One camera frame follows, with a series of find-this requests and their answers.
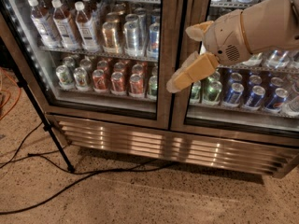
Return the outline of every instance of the refrigerator door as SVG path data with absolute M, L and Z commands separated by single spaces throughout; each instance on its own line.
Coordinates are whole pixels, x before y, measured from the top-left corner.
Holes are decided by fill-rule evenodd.
M 189 1 L 185 28 L 203 21 L 216 20 L 225 13 L 237 8 L 244 9 L 250 7 L 263 0 Z M 200 47 L 201 44 L 189 39 L 186 34 L 183 38 L 183 44 L 181 63 L 191 53 L 203 51 Z M 286 66 L 274 68 L 268 64 L 269 61 L 271 62 L 271 59 L 275 60 L 275 56 L 280 54 L 281 57 L 285 57 L 284 61 L 288 61 Z M 277 81 L 282 80 L 281 89 L 289 93 L 284 105 L 299 94 L 296 95 L 294 88 L 297 85 L 295 81 L 298 81 L 299 78 L 299 69 L 296 68 L 296 56 L 293 56 L 296 52 L 280 52 L 280 54 L 278 54 L 278 51 L 271 51 L 260 55 L 257 54 L 255 58 L 246 63 L 238 63 L 231 66 L 220 65 L 218 74 L 215 74 L 214 77 L 201 80 L 201 84 L 193 84 L 192 88 L 177 93 L 172 129 L 174 131 L 203 134 L 212 137 L 263 142 L 267 145 L 299 147 L 299 116 L 283 112 L 284 108 L 277 113 L 265 108 L 266 104 L 271 100 L 271 96 L 275 96 L 276 88 L 274 88 L 274 85 L 277 84 Z M 229 98 L 230 93 L 236 92 L 235 85 L 233 87 L 230 86 L 230 82 L 233 80 L 232 73 L 237 74 L 234 76 L 243 78 L 241 84 L 244 91 L 238 103 L 235 103 L 234 99 Z M 251 98 L 254 95 L 255 98 L 257 97 L 256 89 L 255 91 L 250 91 L 251 76 L 257 76 L 260 79 L 260 87 L 262 87 L 262 90 L 265 90 L 262 104 L 256 110 L 244 107 L 250 96 Z M 210 85 L 213 78 L 222 85 L 220 95 L 217 95 L 220 98 L 218 102 L 216 102 L 217 100 L 208 100 L 208 97 L 212 97 L 217 93 L 217 86 Z M 276 103 L 283 102 L 283 99 L 276 101 Z
M 96 48 L 90 46 L 92 32 L 67 22 L 74 33 L 81 29 L 80 49 L 67 43 L 71 34 L 67 29 L 64 34 L 62 21 L 53 18 L 52 0 L 37 1 L 47 8 L 43 19 L 58 28 L 55 38 L 61 44 L 46 40 L 47 26 L 34 23 L 28 0 L 1 0 L 1 12 L 12 33 L 7 47 L 14 54 L 18 43 L 23 58 L 15 58 L 17 65 L 45 113 L 168 127 L 171 94 L 165 83 L 177 60 L 184 0 L 92 0 L 95 9 L 87 13 L 96 22 L 88 29 L 97 34 Z M 76 20 L 74 4 L 82 0 L 66 1 Z M 126 26 L 128 14 L 137 15 L 133 28 Z

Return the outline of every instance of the refrigerator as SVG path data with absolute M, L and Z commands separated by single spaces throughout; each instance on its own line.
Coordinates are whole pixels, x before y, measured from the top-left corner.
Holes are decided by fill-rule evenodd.
M 74 6 L 81 1 L 67 0 L 73 19 L 78 15 Z M 203 103 L 206 80 L 201 81 L 201 86 L 197 82 L 176 94 L 166 90 L 167 81 L 186 58 L 195 51 L 203 51 L 200 43 L 187 37 L 184 32 L 187 27 L 215 20 L 220 14 L 244 9 L 262 0 L 92 1 L 99 14 L 95 25 L 99 34 L 97 50 L 85 46 L 84 36 L 79 49 L 65 43 L 49 46 L 31 19 L 28 0 L 1 0 L 1 37 L 18 66 L 16 73 L 22 80 L 21 85 L 30 94 L 48 131 L 57 141 L 69 169 L 71 161 L 61 149 L 67 144 L 277 178 L 298 165 L 298 117 L 262 109 L 246 110 L 241 105 L 223 106 L 225 88 L 219 104 L 207 105 Z M 108 13 L 120 12 L 116 7 L 125 7 L 119 13 L 123 18 L 120 18 L 120 42 L 118 46 L 108 47 L 104 24 L 108 22 Z M 129 36 L 125 30 L 129 21 L 123 16 L 136 14 L 136 8 L 146 11 L 146 33 L 140 39 L 139 49 L 132 51 L 129 49 L 132 43 L 130 45 L 126 39 L 129 37 L 132 41 L 133 35 Z M 155 20 L 157 10 L 160 10 L 156 16 L 159 19 Z M 53 10 L 49 9 L 49 14 L 53 17 Z M 159 29 L 153 34 L 150 27 L 157 23 Z M 137 27 L 140 36 L 140 23 Z M 82 60 L 92 64 L 93 69 L 87 72 L 89 81 L 84 83 L 87 85 L 83 89 L 76 79 L 77 69 L 71 67 L 68 71 L 72 82 L 65 86 L 59 71 L 65 59 L 74 61 L 74 69 L 83 67 Z M 93 76 L 94 70 L 102 70 L 99 68 L 102 61 L 108 63 L 109 68 L 105 89 L 97 87 L 98 79 Z M 125 64 L 126 70 L 121 71 L 124 83 L 113 79 L 113 74 L 120 72 L 116 63 Z M 136 64 L 143 67 L 142 74 L 138 74 L 142 82 L 137 87 L 132 79 Z M 261 77 L 272 72 L 284 80 L 289 74 L 293 78 L 299 74 L 299 70 L 289 66 L 274 70 L 261 65 L 236 64 L 221 65 L 218 69 L 223 87 L 227 86 L 226 78 L 230 73 L 239 73 L 246 82 L 250 71 L 263 73 Z M 152 77 L 157 82 L 155 86 L 152 86 Z

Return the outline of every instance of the bottle cap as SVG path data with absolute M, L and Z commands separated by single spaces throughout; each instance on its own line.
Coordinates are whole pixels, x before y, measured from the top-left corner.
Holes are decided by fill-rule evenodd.
M 75 8 L 77 11 L 81 11 L 81 10 L 84 10 L 85 6 L 82 2 L 76 2 Z
M 52 5 L 54 8 L 58 8 L 62 6 L 62 2 L 60 0 L 52 0 Z
M 28 3 L 31 7 L 35 7 L 38 5 L 38 1 L 37 0 L 28 0 Z

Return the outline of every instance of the bottle label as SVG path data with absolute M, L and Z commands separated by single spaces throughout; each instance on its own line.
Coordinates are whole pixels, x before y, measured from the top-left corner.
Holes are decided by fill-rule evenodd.
M 71 16 L 67 19 L 54 20 L 65 44 L 77 44 L 78 32 Z
M 93 18 L 87 22 L 76 22 L 77 27 L 80 31 L 81 37 L 86 46 L 98 46 L 96 37 L 96 28 Z
M 60 40 L 57 28 L 49 13 L 42 18 L 32 18 L 32 21 L 45 42 L 56 42 Z

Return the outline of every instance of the glass door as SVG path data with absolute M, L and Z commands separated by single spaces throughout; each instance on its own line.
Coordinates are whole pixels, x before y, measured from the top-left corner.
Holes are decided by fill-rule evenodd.
M 245 9 L 263 0 L 210 0 L 198 2 L 186 27 L 214 21 L 235 9 Z M 205 52 L 201 44 L 185 36 L 191 52 Z M 298 51 L 269 50 L 254 54 L 243 63 L 220 65 L 210 77 L 195 82 L 176 97 L 174 130 L 212 136 L 297 146 L 298 138 Z
M 46 109 L 168 125 L 171 94 L 164 87 L 176 63 L 183 0 L 2 3 L 29 56 Z

